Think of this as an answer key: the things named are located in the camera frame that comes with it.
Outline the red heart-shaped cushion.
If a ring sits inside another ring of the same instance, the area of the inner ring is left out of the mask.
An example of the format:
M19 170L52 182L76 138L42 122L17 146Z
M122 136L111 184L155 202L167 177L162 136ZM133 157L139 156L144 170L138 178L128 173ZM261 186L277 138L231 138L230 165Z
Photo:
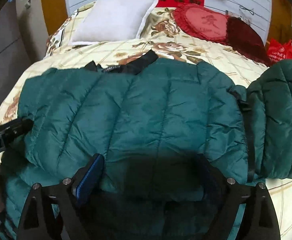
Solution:
M173 12L177 26L186 34L226 44L228 16L197 4L180 4Z

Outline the white square pillow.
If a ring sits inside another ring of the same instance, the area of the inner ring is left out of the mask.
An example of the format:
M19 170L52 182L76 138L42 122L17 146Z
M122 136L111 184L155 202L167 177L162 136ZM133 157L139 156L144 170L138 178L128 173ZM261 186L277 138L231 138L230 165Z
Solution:
M158 0L97 0L78 25L71 44L139 39Z

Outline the red plastic bag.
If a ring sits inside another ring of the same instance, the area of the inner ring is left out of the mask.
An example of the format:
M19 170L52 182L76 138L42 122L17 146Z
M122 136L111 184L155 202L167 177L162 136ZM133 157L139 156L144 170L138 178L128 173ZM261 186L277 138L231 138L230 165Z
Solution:
M266 52L271 64L275 64L282 60L292 60L292 40L281 44L277 40L271 38Z

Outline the dark green quilted jacket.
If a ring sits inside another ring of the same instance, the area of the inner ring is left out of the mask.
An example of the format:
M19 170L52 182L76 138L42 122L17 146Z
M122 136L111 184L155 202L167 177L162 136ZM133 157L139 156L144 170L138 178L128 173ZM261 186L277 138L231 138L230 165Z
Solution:
M71 177L96 153L105 166L87 220L103 239L202 238L215 207L196 178L200 154L240 184L292 179L292 60L248 87L206 62L51 68L25 82L17 114L34 126L1 159L12 237L32 185Z

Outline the dark red velvet cushion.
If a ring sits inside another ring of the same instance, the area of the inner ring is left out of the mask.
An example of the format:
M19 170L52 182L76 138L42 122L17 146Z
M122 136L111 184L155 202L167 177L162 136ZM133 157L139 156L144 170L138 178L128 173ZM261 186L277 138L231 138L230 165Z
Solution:
M228 18L226 39L234 50L246 58L262 63L267 67L271 65L261 37L241 19Z

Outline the grey wardrobe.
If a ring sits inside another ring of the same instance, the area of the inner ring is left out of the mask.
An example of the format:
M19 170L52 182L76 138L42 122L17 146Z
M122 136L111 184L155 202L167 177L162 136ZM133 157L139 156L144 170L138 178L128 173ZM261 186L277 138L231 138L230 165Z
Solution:
M0 103L22 73L46 54L41 0L9 0L0 10Z

